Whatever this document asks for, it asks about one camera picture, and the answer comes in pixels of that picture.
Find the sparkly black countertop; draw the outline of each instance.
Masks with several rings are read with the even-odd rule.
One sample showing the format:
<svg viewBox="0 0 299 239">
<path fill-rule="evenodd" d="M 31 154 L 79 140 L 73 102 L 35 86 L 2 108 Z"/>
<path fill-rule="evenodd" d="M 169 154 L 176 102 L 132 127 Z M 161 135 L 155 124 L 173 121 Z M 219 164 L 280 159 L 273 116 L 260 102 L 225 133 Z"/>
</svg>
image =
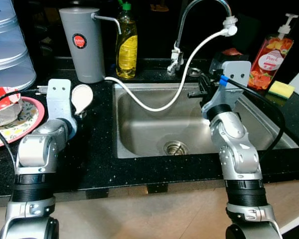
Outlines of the sparkly black countertop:
<svg viewBox="0 0 299 239">
<path fill-rule="evenodd" d="M 70 79 L 72 86 L 80 84 L 75 71 L 67 67 L 38 79 L 36 85 L 47 85 L 51 78 Z M 135 80 L 130 82 L 161 82 L 166 79 L 165 65 L 157 63 L 150 69 L 139 67 Z M 169 82 L 179 82 L 179 76 L 169 77 Z M 102 81 L 90 85 L 94 92 L 87 115 L 79 123 L 75 137 L 58 157 L 56 192 L 92 190 L 134 185 L 222 179 L 218 154 L 161 156 L 144 158 L 115 158 L 113 152 L 112 82 Z M 36 97 L 45 103 L 43 96 Z M 256 99 L 253 102 L 264 112 L 266 109 Z M 299 95 L 294 93 L 283 107 L 288 135 L 299 145 Z M 19 140 L 12 143 L 17 151 Z M 299 179 L 299 148 L 273 150 L 261 162 L 264 182 Z M 11 194 L 13 168 L 8 152 L 0 147 L 0 196 Z"/>
</svg>

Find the dish soap bottle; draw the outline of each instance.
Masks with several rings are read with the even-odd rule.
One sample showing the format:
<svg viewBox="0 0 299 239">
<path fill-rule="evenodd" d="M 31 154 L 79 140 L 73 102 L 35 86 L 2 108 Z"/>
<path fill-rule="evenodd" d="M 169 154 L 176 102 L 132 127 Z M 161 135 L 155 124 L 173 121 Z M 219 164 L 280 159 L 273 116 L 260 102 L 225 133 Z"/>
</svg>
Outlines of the dish soap bottle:
<svg viewBox="0 0 299 239">
<path fill-rule="evenodd" d="M 131 79 L 135 76 L 138 50 L 138 34 L 136 23 L 131 14 L 131 4 L 118 0 L 123 11 L 118 16 L 122 34 L 116 41 L 116 73 L 118 76 Z"/>
<path fill-rule="evenodd" d="M 292 47 L 294 41 L 285 35 L 290 32 L 290 22 L 298 17 L 287 13 L 286 24 L 278 29 L 278 34 L 266 37 L 251 67 L 248 87 L 266 90 Z"/>
</svg>

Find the white ladle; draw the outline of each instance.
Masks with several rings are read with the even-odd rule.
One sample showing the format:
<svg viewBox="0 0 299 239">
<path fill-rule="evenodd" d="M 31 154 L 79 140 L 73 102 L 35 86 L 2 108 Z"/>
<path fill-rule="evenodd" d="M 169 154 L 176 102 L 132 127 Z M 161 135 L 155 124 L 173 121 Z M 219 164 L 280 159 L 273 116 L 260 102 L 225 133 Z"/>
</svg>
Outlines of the white ladle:
<svg viewBox="0 0 299 239">
<path fill-rule="evenodd" d="M 78 85 L 72 90 L 71 102 L 75 107 L 75 115 L 79 115 L 93 100 L 93 92 L 88 85 Z"/>
</svg>

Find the stainless steel sink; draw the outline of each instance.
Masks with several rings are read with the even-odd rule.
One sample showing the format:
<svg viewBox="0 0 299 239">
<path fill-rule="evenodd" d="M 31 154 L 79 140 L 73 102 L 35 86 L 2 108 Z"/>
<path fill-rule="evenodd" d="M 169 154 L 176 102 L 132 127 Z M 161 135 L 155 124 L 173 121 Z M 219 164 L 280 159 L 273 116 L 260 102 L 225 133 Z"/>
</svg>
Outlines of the stainless steel sink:
<svg viewBox="0 0 299 239">
<path fill-rule="evenodd" d="M 174 96 L 178 84 L 127 84 L 146 105 L 158 108 Z M 163 112 L 141 108 L 118 84 L 114 91 L 114 142 L 117 158 L 180 154 L 216 153 L 209 129 L 203 119 L 199 101 L 189 99 L 188 92 L 197 91 L 197 83 L 186 83 L 177 101 Z M 242 96 L 234 110 L 240 114 L 257 150 L 266 149 L 277 135 L 278 127 L 250 100 Z M 286 134 L 278 148 L 297 148 Z"/>
</svg>

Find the red circular logo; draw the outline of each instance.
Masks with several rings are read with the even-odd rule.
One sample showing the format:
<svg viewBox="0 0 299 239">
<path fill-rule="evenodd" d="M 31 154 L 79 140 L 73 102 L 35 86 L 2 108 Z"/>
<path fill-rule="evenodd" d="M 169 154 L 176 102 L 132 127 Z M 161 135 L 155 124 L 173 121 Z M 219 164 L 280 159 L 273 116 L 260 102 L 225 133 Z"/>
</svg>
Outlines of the red circular logo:
<svg viewBox="0 0 299 239">
<path fill-rule="evenodd" d="M 73 35 L 73 43 L 77 48 L 84 48 L 86 46 L 86 39 L 81 34 L 74 34 Z"/>
</svg>

